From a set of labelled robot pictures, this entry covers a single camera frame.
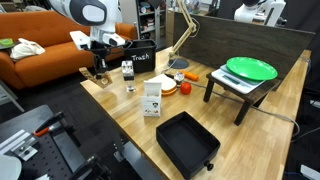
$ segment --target black tray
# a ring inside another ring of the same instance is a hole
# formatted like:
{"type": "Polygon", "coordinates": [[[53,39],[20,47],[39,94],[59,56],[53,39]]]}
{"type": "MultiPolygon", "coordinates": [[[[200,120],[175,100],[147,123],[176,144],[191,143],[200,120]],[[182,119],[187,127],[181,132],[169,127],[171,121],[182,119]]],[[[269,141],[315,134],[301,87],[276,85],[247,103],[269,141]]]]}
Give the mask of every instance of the black tray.
{"type": "Polygon", "coordinates": [[[220,142],[187,112],[182,112],[156,129],[156,138],[164,152],[185,179],[203,167],[212,170],[220,142]]]}

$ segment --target black plastic bin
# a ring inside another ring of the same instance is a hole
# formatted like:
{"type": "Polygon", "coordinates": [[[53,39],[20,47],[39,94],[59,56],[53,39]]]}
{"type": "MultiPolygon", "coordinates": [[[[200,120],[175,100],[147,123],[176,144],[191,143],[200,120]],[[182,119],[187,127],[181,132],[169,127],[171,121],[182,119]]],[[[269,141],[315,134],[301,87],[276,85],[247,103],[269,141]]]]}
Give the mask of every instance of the black plastic bin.
{"type": "Polygon", "coordinates": [[[156,43],[152,39],[132,40],[125,48],[126,60],[133,61],[135,73],[153,71],[156,67],[156,43]]]}
{"type": "Polygon", "coordinates": [[[182,112],[156,129],[163,151],[185,179],[192,178],[203,167],[210,171],[220,142],[187,112],[182,112]]]}

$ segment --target orange object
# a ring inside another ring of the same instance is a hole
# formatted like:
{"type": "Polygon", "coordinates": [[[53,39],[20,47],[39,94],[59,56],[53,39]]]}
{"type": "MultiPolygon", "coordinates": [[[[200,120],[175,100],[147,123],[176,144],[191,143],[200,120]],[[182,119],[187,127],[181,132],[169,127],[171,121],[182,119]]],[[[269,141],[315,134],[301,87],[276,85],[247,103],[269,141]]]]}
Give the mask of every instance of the orange object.
{"type": "Polygon", "coordinates": [[[185,95],[190,94],[191,84],[187,82],[183,82],[180,86],[180,92],[185,95]]]}
{"type": "Polygon", "coordinates": [[[185,78],[188,78],[192,81],[198,81],[199,76],[196,74],[193,74],[191,72],[185,71],[185,70],[180,70],[180,72],[184,75],[185,78]]]}

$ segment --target white cloth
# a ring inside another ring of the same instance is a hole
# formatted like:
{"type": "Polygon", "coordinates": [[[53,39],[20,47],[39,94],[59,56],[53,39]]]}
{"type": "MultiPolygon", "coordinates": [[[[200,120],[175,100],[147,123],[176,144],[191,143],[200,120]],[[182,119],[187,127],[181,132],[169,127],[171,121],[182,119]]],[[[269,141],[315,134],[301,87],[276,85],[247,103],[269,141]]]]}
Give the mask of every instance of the white cloth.
{"type": "Polygon", "coordinates": [[[28,41],[23,38],[19,38],[18,40],[20,43],[11,50],[10,57],[14,60],[19,60],[27,56],[39,55],[45,52],[45,50],[36,42],[28,41]]]}

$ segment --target bottle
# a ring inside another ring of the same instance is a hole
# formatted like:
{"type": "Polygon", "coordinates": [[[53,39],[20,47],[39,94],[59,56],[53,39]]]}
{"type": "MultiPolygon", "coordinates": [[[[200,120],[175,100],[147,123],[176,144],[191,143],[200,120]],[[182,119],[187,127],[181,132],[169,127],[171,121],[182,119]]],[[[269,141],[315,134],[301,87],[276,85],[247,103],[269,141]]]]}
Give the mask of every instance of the bottle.
{"type": "Polygon", "coordinates": [[[127,92],[135,91],[136,87],[134,83],[134,71],[133,71],[132,61],[122,61],[121,67],[122,67],[123,79],[126,83],[127,92]]]}

